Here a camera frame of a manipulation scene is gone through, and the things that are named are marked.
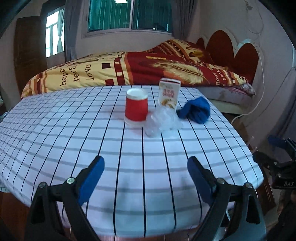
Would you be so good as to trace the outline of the red white drink carton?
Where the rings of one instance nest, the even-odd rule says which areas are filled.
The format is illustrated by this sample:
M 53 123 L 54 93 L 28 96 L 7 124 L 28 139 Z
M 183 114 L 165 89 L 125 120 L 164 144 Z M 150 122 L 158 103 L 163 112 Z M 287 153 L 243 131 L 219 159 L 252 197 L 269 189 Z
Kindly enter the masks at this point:
M 176 110 L 180 88 L 180 80 L 162 78 L 159 81 L 158 104 Z

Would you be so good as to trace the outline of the red paper cup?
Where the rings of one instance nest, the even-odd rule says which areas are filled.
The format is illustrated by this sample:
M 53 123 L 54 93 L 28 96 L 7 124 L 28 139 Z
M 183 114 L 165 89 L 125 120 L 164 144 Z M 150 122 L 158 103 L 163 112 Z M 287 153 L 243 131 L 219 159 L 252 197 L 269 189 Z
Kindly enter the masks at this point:
M 148 95 L 142 88 L 131 88 L 126 92 L 125 122 L 128 125 L 143 127 L 148 115 Z

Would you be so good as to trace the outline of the blue cloth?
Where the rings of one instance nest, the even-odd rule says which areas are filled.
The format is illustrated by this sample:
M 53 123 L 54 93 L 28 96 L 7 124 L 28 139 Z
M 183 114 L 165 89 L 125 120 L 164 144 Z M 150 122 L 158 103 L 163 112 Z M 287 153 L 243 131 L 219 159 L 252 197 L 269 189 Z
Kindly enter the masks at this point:
M 204 124 L 210 117 L 210 104 L 203 97 L 189 100 L 177 110 L 177 115 L 181 119 L 187 118 L 198 124 Z

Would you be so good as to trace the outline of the white checkered tablecloth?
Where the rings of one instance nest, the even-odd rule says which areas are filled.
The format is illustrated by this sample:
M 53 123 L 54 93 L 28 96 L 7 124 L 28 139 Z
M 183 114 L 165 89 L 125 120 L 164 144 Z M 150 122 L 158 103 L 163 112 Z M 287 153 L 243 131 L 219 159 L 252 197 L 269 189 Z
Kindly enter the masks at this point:
M 209 209 L 187 170 L 196 157 L 229 184 L 259 187 L 263 174 L 215 106 L 200 125 L 149 138 L 124 121 L 127 86 L 89 87 L 21 100 L 1 122 L 1 184 L 30 205 L 41 182 L 76 177 L 100 155 L 105 168 L 83 205 L 99 235 L 152 237 L 197 226 Z

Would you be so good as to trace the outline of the white bed mattress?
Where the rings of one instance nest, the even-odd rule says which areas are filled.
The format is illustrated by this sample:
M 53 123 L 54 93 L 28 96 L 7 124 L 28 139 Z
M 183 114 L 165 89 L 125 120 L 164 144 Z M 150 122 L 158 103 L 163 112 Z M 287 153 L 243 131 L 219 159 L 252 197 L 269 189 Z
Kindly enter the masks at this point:
M 252 97 L 234 87 L 198 86 L 203 94 L 221 113 L 243 114 L 252 104 Z

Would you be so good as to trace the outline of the green curtained window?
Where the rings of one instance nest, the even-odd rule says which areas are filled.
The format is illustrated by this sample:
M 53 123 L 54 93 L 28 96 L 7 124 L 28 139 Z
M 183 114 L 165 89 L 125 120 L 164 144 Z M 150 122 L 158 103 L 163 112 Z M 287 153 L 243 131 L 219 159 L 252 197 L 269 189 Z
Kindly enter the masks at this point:
M 90 1 L 88 32 L 119 29 L 171 33 L 172 15 L 170 1 Z

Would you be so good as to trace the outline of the grey curtain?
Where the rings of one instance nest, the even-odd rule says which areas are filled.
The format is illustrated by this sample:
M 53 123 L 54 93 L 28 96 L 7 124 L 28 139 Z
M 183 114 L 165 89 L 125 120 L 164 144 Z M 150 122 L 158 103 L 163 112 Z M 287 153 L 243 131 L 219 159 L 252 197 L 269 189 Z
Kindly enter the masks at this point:
M 175 39 L 187 39 L 195 15 L 198 1 L 173 0 L 171 1 L 172 36 Z

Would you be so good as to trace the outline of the red and yellow quilt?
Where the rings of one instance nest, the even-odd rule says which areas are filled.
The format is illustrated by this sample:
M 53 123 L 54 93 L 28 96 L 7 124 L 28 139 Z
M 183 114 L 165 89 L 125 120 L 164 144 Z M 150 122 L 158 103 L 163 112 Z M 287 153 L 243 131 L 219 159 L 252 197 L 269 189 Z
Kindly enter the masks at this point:
M 244 76 L 215 65 L 196 44 L 171 39 L 147 51 L 90 54 L 54 66 L 32 77 L 21 97 L 82 87 L 158 85 L 162 78 L 179 80 L 185 87 L 248 83 Z

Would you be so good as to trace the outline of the red heart-shaped headboard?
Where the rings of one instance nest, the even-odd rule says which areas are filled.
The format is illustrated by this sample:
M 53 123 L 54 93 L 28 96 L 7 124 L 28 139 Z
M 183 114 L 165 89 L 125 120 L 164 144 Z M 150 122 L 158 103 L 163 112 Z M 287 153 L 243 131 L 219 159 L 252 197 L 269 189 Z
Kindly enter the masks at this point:
M 259 62 L 258 52 L 251 43 L 236 46 L 232 38 L 230 33 L 217 30 L 208 42 L 200 37 L 196 45 L 209 54 L 212 63 L 245 77 L 252 84 Z

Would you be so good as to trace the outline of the dark wooden door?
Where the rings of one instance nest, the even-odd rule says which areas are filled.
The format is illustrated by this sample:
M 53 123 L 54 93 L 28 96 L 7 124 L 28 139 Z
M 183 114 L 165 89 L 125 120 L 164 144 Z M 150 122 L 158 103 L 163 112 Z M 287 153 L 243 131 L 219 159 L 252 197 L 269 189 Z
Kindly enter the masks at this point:
M 32 77 L 47 69 L 45 27 L 40 16 L 16 20 L 14 66 L 19 93 Z

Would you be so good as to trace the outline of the clear plastic bag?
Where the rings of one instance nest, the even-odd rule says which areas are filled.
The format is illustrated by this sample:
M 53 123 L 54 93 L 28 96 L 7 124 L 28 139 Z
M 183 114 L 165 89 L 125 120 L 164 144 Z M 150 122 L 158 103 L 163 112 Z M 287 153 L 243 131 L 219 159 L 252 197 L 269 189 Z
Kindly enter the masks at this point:
M 144 132 L 150 137 L 158 137 L 161 134 L 171 133 L 183 127 L 176 111 L 166 106 L 157 106 L 150 112 L 144 124 Z

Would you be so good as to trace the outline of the bright side window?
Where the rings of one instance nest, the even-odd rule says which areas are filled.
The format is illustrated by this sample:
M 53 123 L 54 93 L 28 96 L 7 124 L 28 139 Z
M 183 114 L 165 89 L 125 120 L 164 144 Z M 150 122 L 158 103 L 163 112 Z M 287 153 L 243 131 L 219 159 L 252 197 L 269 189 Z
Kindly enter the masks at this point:
M 47 15 L 45 33 L 46 57 L 64 52 L 64 7 Z

